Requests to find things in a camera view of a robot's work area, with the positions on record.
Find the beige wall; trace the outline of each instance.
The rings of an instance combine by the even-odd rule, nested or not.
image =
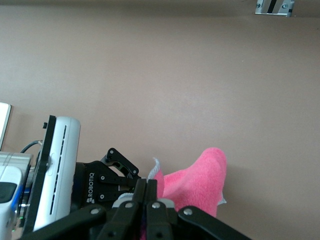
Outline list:
[[[146,176],[228,158],[218,218],[257,240],[320,236],[320,19],[255,1],[0,6],[3,150],[81,122],[78,161],[117,148]]]

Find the pink towel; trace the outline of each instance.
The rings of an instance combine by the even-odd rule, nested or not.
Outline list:
[[[159,162],[148,179],[157,180],[157,197],[170,199],[175,210],[195,206],[216,216],[226,178],[227,159],[218,148],[208,148],[190,167],[163,175]]]

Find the metal hinge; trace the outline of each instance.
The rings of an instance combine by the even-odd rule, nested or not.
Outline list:
[[[295,0],[257,0],[255,14],[291,17]]]

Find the white camera housing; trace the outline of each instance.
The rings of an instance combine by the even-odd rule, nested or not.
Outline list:
[[[33,231],[70,213],[79,136],[80,122],[77,119],[65,116],[56,118]]]

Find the metal bracket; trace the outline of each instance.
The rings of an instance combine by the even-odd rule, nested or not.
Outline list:
[[[255,14],[291,17],[295,0],[257,0]]]

